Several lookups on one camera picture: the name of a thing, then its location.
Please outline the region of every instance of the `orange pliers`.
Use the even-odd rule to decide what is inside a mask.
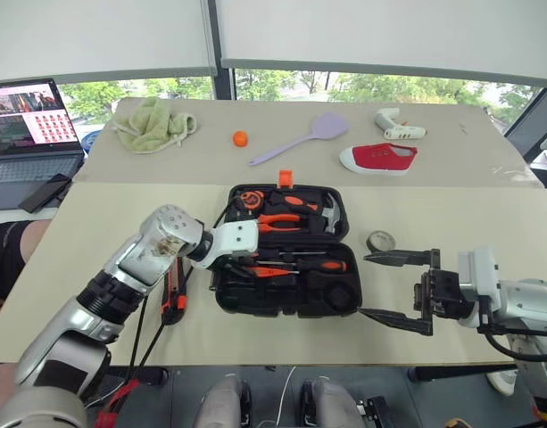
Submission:
[[[257,218],[259,233],[268,234],[270,232],[298,232],[302,230],[300,227],[275,227],[271,225],[271,223],[277,223],[278,221],[298,223],[301,221],[301,216],[298,214],[261,214]]]

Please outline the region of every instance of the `green towel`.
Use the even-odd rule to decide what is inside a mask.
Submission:
[[[195,117],[188,113],[170,113],[170,103],[146,98],[125,117],[114,114],[112,124],[120,142],[133,153],[154,153],[182,140],[196,130]]]

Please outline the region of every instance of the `floor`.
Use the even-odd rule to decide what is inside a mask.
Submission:
[[[281,391],[291,367],[209,366],[173,367],[163,387],[141,385],[128,398],[117,426],[191,427],[204,393],[224,375],[236,373],[252,388],[253,428],[260,421],[275,420]],[[395,428],[443,428],[460,417],[474,428],[513,428],[535,421],[530,397],[518,379],[515,394],[503,397],[483,374],[428,383],[412,383],[399,367],[299,366],[287,389],[279,426],[295,426],[294,412],[303,381],[319,375],[343,384],[355,399],[381,395],[390,407]],[[116,385],[108,378],[104,390]],[[98,407],[88,410],[89,426]],[[263,424],[271,428],[273,424]],[[368,420],[366,426],[374,426]]]

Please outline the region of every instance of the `red sneaker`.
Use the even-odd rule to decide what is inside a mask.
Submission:
[[[358,174],[389,174],[403,176],[418,153],[416,147],[391,143],[358,145],[344,149],[341,163]]]

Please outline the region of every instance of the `orange clip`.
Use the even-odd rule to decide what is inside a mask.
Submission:
[[[292,189],[293,188],[293,171],[291,169],[281,169],[279,171],[279,189]]]

